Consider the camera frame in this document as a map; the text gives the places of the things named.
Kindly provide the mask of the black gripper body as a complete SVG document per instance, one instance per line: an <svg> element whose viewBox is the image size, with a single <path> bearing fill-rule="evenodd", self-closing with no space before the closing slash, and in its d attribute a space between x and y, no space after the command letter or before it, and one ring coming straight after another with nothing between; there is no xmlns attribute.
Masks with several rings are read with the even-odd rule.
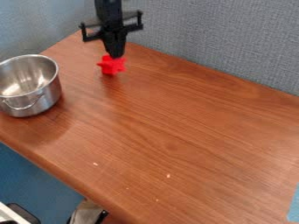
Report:
<svg viewBox="0 0 299 224"><path fill-rule="evenodd" d="M143 12L141 10L131 10L123 12L123 18L113 22L102 22L98 17L91 19L91 23L82 22L79 24L82 39L84 42L103 39L105 32L137 32L145 29L143 25ZM137 22L133 24L125 24L130 19L135 18ZM88 33L88 28L98 28L98 31Z"/></svg>

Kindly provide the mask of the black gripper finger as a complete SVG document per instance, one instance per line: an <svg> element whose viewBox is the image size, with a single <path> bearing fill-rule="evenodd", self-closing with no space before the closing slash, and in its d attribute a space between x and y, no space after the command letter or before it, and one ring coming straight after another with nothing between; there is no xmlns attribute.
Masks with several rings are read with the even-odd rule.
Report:
<svg viewBox="0 0 299 224"><path fill-rule="evenodd" d="M123 28L117 32L117 52L115 58L121 58L125 55L127 44L127 29Z"/></svg>
<svg viewBox="0 0 299 224"><path fill-rule="evenodd" d="M117 36L113 31L103 31L103 43L113 58L117 57Z"/></svg>

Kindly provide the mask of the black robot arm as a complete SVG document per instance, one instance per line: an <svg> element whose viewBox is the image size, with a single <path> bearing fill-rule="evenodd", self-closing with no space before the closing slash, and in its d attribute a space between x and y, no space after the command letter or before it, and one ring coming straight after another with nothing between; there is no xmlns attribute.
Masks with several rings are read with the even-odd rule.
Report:
<svg viewBox="0 0 299 224"><path fill-rule="evenodd" d="M126 53L127 34L145 29L143 12L123 11L122 0L95 0L97 17L93 23L79 24L82 40L90 42L101 39L113 59Z"/></svg>

